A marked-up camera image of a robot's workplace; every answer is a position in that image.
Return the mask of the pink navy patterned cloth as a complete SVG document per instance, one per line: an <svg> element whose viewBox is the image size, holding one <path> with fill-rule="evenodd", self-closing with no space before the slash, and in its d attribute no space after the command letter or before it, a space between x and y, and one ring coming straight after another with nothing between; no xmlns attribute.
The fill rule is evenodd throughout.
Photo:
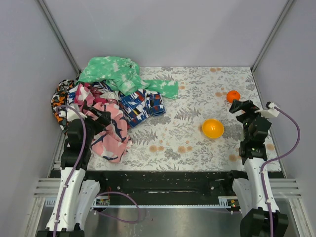
<svg viewBox="0 0 316 237"><path fill-rule="evenodd" d="M124 112L119 106L118 93L102 82L94 84L81 82L78 84L74 103L83 115L85 115L82 112L84 102L90 107L111 113L111 124L105 131L93 135L91 149L96 155L112 163L119 163L132 142L128 135L128 124Z"/></svg>

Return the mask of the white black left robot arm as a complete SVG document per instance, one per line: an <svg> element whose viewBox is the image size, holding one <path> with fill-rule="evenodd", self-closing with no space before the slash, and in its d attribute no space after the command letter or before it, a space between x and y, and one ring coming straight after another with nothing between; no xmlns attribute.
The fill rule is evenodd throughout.
<svg viewBox="0 0 316 237"><path fill-rule="evenodd" d="M57 112L66 113L67 139L61 155L61 180L56 203L45 230L38 237L82 237L84 225L101 187L98 180L87 179L93 137L111 123L109 112L89 109L84 115L77 107L62 105Z"/></svg>

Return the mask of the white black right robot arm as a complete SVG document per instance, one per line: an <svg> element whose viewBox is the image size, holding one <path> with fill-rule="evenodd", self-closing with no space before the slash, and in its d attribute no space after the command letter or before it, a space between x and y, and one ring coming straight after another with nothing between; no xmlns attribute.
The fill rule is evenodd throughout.
<svg viewBox="0 0 316 237"><path fill-rule="evenodd" d="M242 237L282 237L289 225L274 199L267 170L265 139L272 125L269 119L279 115L279 108L271 102L266 107L261 110L251 100L234 99L229 109L232 114L244 112L236 118L243 128L238 152L245 174L232 172L232 189L242 213Z"/></svg>

